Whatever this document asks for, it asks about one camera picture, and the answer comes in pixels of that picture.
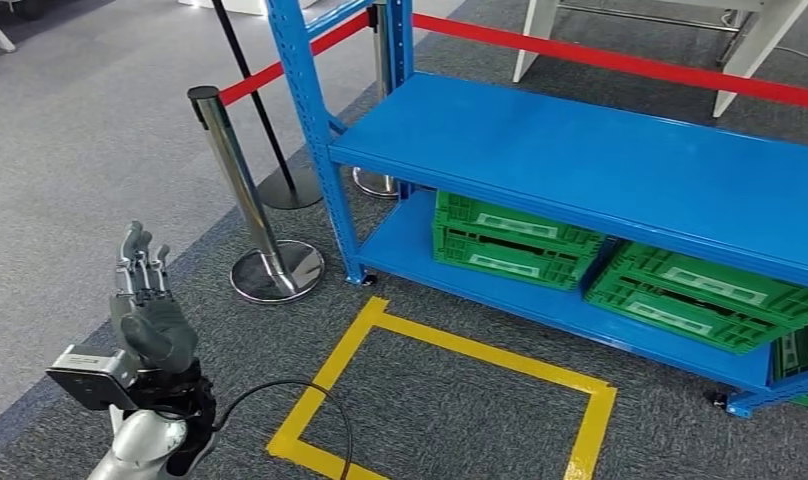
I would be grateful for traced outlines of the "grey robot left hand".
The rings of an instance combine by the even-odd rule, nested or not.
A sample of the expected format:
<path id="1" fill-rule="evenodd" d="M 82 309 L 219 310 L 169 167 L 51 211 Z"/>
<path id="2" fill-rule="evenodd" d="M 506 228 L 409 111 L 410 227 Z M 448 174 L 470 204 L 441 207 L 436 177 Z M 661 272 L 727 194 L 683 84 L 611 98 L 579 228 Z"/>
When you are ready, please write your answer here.
<path id="1" fill-rule="evenodd" d="M 133 220 L 117 249 L 110 315 L 120 346 L 146 369 L 179 374 L 194 360 L 198 335 L 168 283 L 167 245 L 150 250 L 152 234 Z"/>

